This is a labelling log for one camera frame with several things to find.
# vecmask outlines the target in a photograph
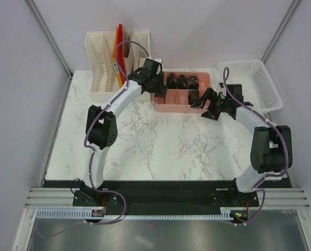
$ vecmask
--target pink bin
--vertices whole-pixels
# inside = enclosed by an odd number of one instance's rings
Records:
[[[207,72],[165,72],[165,84],[167,82],[167,76],[171,73],[175,73],[176,76],[181,74],[190,77],[197,76],[199,82],[199,96],[201,97],[207,88],[211,87],[210,74]],[[168,89],[166,98],[154,97],[154,107],[158,112],[180,112],[180,113],[203,113],[205,109],[193,109],[188,104],[188,92],[189,89]]]

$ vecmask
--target gray wall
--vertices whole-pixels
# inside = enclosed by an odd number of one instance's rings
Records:
[[[266,66],[284,102],[272,117],[292,129],[290,175],[311,206],[311,0],[302,1]]]
[[[0,1],[0,250],[37,186],[68,78],[22,0]]]
[[[260,59],[292,0],[35,0],[69,67],[88,70],[88,31],[150,30],[165,67]]]

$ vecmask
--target marble tabletop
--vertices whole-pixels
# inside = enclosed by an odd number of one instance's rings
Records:
[[[216,69],[207,71],[218,82]],[[46,180],[83,179],[90,151],[83,146],[92,71],[75,71]],[[194,113],[160,113],[131,103],[117,119],[118,138],[104,170],[107,180],[230,180],[250,165],[252,135],[227,114],[218,121]]]

